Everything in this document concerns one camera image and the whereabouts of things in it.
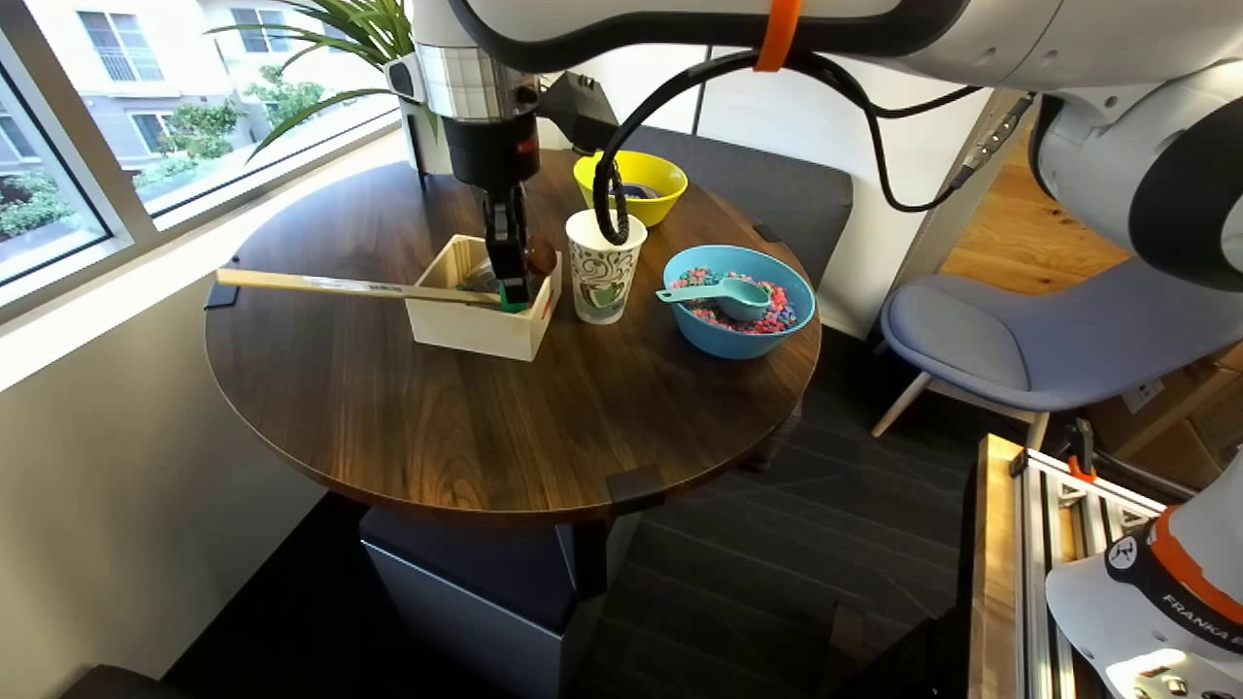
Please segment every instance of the floor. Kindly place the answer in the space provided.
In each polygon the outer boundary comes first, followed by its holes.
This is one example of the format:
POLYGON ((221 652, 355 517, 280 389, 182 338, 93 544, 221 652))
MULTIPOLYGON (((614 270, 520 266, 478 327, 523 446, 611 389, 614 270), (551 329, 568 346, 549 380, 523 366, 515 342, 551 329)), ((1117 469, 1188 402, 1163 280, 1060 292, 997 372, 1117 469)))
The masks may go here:
MULTIPOLYGON (((639 521, 568 694, 905 694, 955 680, 959 644, 915 665, 902 650, 955 609, 979 434, 1023 430, 928 398, 874 442, 865 429, 905 380, 897 359, 829 329, 774 469, 726 474, 639 521), (849 687, 865 669, 897 687, 849 687)), ((191 699, 504 694, 409 639, 357 517, 325 496, 167 683, 191 699)))

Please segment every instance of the gray chair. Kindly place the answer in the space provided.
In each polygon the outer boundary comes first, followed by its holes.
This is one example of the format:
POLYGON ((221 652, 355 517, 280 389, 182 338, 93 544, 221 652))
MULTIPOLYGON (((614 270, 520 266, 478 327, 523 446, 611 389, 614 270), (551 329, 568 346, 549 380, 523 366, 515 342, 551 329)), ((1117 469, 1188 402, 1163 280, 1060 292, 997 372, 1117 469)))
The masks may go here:
POLYGON ((1042 446, 1047 412, 1111 402, 1238 342, 1243 292, 1196 289, 1141 260, 1055 294, 923 275, 884 298, 882 335, 922 372, 874 439, 931 389, 1024 419, 1024 442, 1042 446))

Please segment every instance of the potted plant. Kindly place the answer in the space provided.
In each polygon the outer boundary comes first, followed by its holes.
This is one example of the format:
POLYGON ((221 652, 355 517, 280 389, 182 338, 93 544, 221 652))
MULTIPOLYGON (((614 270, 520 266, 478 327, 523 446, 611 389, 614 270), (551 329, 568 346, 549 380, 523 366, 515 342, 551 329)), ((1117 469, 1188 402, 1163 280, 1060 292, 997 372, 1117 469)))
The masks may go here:
POLYGON ((290 127, 307 125, 309 117, 357 102, 357 96, 378 96, 387 93, 405 107, 405 127, 410 142, 410 155, 421 177, 427 170, 427 155, 444 152, 444 135, 437 135, 437 121, 410 96, 410 54, 417 54, 417 38, 410 38, 410 17, 405 14, 405 0, 280 0, 289 14, 296 14, 304 24, 224 24, 215 29, 215 34, 221 33, 263 33, 263 34, 283 34, 296 42, 296 54, 289 54, 274 65, 274 77, 283 77, 283 69, 290 69, 300 58, 314 54, 314 52, 336 52, 336 54, 355 54, 366 65, 374 65, 378 76, 386 76, 387 90, 342 90, 331 93, 325 102, 309 102, 304 109, 283 113, 283 121, 272 125, 272 134, 255 146, 255 152, 263 152, 268 146, 283 142, 290 127))

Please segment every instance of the plastic spoon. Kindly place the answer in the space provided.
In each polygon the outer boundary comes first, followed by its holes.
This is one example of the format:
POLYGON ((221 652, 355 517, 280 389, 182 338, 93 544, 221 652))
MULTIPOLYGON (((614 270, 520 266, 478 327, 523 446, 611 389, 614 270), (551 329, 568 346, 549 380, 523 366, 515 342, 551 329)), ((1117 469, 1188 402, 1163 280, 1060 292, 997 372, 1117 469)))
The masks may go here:
POLYGON ((774 307, 774 292, 738 275, 724 275, 704 289, 660 289, 660 304, 718 304, 734 324, 757 324, 774 307))

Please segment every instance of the chair leg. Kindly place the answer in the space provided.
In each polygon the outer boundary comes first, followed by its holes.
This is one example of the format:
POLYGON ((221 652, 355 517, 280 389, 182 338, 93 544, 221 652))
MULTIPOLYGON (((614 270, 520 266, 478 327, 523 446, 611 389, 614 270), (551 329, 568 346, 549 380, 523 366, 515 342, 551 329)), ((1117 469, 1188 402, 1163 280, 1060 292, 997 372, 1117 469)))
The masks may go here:
POLYGON ((1047 412, 1037 412, 1033 425, 1024 429, 1024 446, 1042 452, 1043 430, 1047 430, 1047 412))
POLYGON ((870 439, 882 439, 892 429, 892 419, 928 389, 928 380, 928 372, 910 380, 905 394, 888 404, 888 412, 870 429, 870 439))

